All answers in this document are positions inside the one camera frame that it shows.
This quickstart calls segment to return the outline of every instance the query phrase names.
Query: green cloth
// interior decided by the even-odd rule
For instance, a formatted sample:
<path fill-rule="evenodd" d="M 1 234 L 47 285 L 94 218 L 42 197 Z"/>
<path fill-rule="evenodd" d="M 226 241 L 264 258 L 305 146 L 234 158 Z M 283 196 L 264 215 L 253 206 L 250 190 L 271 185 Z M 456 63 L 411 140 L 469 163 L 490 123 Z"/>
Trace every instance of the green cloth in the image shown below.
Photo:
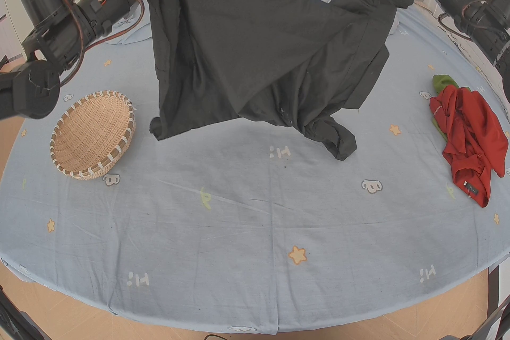
<path fill-rule="evenodd" d="M 434 75 L 432 77 L 432 84 L 434 85 L 434 89 L 436 90 L 438 95 L 441 92 L 443 92 L 443 89 L 446 88 L 448 85 L 453 85 L 454 87 L 459 88 L 459 86 L 457 85 L 457 82 L 455 82 L 453 80 L 453 78 L 449 75 Z M 443 133 L 443 131 L 439 127 L 439 123 L 437 123 L 436 118 L 432 118 L 432 123 L 434 124 L 436 129 L 439 131 L 439 133 L 441 133 L 441 136 L 443 136 L 443 139 L 448 141 L 448 135 L 446 133 Z"/>

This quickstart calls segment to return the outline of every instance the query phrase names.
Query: woven basket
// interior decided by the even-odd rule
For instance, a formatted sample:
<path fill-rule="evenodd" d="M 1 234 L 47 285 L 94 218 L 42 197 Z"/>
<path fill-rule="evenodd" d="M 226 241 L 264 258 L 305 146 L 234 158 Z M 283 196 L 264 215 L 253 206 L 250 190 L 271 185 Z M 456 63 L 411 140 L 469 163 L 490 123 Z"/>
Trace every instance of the woven basket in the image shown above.
<path fill-rule="evenodd" d="M 53 164 L 77 180 L 104 176 L 128 149 L 135 128 L 127 96 L 115 91 L 87 95 L 64 112 L 53 130 Z"/>

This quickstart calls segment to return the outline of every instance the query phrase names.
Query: wooden floor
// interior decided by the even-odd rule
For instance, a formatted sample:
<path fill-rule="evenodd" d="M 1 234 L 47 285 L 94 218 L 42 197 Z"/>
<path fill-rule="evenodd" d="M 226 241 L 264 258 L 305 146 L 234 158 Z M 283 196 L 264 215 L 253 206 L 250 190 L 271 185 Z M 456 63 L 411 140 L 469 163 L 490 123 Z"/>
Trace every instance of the wooden floor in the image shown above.
<path fill-rule="evenodd" d="M 144 325 L 114 316 L 45 286 L 21 282 L 1 263 L 0 286 L 52 340 L 203 340 L 208 334 Z M 235 340 L 439 340 L 452 334 L 460 338 L 471 334 L 486 319 L 487 299 L 488 276 L 484 271 L 443 295 L 371 320 L 276 336 L 222 336 Z"/>

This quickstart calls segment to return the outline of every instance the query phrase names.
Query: red shirt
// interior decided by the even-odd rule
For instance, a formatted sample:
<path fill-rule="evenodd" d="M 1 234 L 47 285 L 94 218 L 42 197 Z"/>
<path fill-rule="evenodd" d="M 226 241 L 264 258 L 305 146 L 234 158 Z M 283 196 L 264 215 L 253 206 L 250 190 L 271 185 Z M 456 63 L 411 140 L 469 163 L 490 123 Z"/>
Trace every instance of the red shirt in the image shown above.
<path fill-rule="evenodd" d="M 485 99 L 467 88 L 448 85 L 430 99 L 430 110 L 448 135 L 443 150 L 453 182 L 481 207 L 491 196 L 491 170 L 505 175 L 508 139 Z"/>

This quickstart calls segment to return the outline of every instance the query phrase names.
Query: black garment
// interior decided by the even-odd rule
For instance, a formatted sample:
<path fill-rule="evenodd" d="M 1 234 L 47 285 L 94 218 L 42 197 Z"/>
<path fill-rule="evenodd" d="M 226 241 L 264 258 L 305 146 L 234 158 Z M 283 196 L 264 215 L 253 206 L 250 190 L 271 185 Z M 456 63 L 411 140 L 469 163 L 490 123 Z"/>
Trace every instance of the black garment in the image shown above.
<path fill-rule="evenodd" d="M 238 117 L 292 126 L 339 160 L 354 135 L 329 115 L 357 109 L 389 56 L 397 7 L 413 0 L 148 0 L 158 140 Z"/>

